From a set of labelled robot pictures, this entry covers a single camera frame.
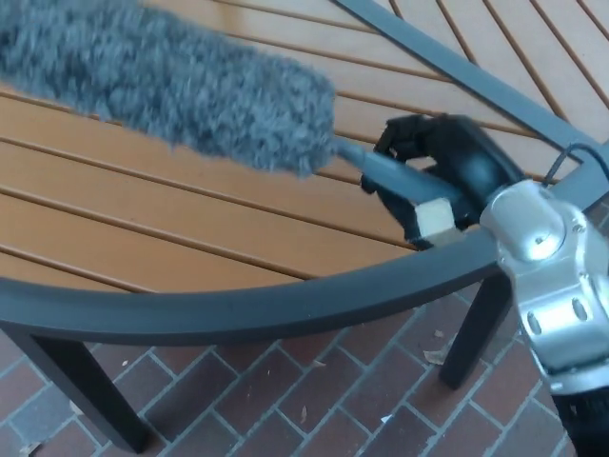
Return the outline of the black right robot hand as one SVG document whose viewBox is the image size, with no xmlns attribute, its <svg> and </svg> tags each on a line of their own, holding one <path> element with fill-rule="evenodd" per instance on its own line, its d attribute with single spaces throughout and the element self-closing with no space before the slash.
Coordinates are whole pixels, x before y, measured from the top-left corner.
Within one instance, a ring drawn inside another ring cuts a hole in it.
<svg viewBox="0 0 609 457">
<path fill-rule="evenodd" d="M 416 114 L 386 123 L 360 185 L 378 195 L 407 243 L 428 250 L 459 240 L 498 191 L 523 178 L 470 118 Z"/>
</svg>

